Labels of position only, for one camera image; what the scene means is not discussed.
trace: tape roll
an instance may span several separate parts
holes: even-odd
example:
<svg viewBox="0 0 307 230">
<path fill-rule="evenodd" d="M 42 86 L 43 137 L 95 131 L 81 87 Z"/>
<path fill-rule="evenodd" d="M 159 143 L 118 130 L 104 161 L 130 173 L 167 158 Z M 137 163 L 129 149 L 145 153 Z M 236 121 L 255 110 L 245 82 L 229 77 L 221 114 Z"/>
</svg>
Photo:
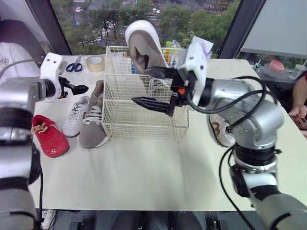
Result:
<svg viewBox="0 0 307 230">
<path fill-rule="evenodd" d="M 90 56 L 85 60 L 85 63 L 91 72 L 101 72 L 106 68 L 105 59 L 101 55 Z"/>
</svg>

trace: white table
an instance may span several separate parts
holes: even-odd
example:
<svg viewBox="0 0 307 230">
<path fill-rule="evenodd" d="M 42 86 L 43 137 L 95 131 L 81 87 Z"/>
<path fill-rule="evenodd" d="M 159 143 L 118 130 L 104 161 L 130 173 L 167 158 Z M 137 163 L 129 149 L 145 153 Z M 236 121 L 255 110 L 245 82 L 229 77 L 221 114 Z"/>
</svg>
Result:
<svg viewBox="0 0 307 230">
<path fill-rule="evenodd" d="M 76 57 L 65 57 L 70 63 Z M 104 73 L 65 73 L 72 84 L 86 84 L 90 95 Z M 245 60 L 212 59 L 208 77 L 229 79 L 257 76 Z M 36 114 L 46 115 L 61 128 L 74 102 L 84 96 L 40 102 Z M 218 180 L 218 164 L 226 148 L 211 138 L 206 115 L 190 111 L 190 127 L 181 144 L 171 140 L 114 138 L 96 149 L 83 149 L 78 137 L 69 138 L 70 150 L 52 159 L 41 150 L 44 172 L 43 208 L 92 210 L 233 211 Z M 278 131 L 278 181 L 282 192 L 307 205 L 307 141 L 284 111 Z M 223 168 L 226 189 L 241 210 L 253 210 L 233 190 L 228 166 Z M 39 180 L 30 186 L 35 205 Z"/>
</svg>

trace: white wire basket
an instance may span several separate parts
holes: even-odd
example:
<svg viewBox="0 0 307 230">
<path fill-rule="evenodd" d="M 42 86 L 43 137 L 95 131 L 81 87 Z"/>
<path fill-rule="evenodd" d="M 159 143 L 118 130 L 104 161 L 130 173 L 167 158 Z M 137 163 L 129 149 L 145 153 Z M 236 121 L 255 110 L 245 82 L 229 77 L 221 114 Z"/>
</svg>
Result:
<svg viewBox="0 0 307 230">
<path fill-rule="evenodd" d="M 178 49 L 163 48 L 166 61 L 176 67 Z M 168 103 L 171 90 L 161 81 L 137 74 L 124 46 L 108 46 L 102 126 L 109 138 L 173 138 L 181 142 L 189 127 L 187 106 L 176 107 L 172 117 L 147 110 L 132 97 L 152 97 Z"/>
</svg>

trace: scissors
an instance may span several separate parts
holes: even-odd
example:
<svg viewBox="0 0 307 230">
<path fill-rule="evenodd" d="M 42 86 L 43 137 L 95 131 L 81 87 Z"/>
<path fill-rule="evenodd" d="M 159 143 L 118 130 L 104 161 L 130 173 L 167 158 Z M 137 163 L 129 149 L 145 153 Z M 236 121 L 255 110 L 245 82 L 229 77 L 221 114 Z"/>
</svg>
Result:
<svg viewBox="0 0 307 230">
<path fill-rule="evenodd" d="M 67 72 L 73 72 L 73 71 L 80 72 L 82 70 L 82 65 L 80 63 L 80 60 L 81 60 L 81 55 L 77 57 L 77 60 L 74 63 L 69 64 L 65 70 Z"/>
</svg>

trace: red shoe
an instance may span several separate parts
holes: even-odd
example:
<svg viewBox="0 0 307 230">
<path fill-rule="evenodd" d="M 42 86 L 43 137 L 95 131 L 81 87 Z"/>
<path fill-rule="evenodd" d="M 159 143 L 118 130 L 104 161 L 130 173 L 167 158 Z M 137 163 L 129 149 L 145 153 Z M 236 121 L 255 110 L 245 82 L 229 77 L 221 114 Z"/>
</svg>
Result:
<svg viewBox="0 0 307 230">
<path fill-rule="evenodd" d="M 33 131 L 44 153 L 49 157 L 58 157 L 69 150 L 69 143 L 55 126 L 55 122 L 42 115 L 33 118 Z"/>
</svg>

